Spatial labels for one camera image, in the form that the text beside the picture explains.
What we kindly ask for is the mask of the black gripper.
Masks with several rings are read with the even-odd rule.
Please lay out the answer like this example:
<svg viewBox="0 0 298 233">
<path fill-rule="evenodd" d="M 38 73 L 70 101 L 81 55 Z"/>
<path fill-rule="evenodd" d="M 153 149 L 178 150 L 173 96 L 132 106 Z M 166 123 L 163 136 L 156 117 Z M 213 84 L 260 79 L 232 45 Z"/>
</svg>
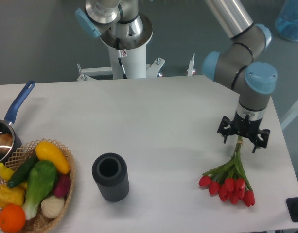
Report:
<svg viewBox="0 0 298 233">
<path fill-rule="evenodd" d="M 223 116 L 217 133 L 223 137 L 223 143 L 226 143 L 228 136 L 235 134 L 248 138 L 254 144 L 252 153 L 255 153 L 257 148 L 267 148 L 270 136 L 269 129 L 259 129 L 261 120 L 262 117 L 257 120 L 250 120 L 250 115 L 240 116 L 238 112 L 236 112 L 233 121 Z"/>
</svg>

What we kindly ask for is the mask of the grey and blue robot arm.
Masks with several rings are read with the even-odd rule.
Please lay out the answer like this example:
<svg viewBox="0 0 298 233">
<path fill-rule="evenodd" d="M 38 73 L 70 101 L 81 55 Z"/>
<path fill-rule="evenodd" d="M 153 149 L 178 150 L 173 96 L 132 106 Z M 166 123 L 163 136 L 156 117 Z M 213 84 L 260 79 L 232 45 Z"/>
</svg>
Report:
<svg viewBox="0 0 298 233">
<path fill-rule="evenodd" d="M 207 5 L 232 41 L 225 53 L 211 52 L 202 64 L 209 79 L 239 94 L 233 120 L 223 117 L 218 133 L 238 135 L 255 148 L 266 148 L 270 130 L 259 128 L 277 81 L 276 69 L 256 58 L 271 42 L 271 32 L 253 23 L 238 0 L 209 0 Z M 157 77 L 164 61 L 146 63 L 146 45 L 153 28 L 136 0 L 88 0 L 75 11 L 82 29 L 107 45 L 114 79 Z"/>
</svg>

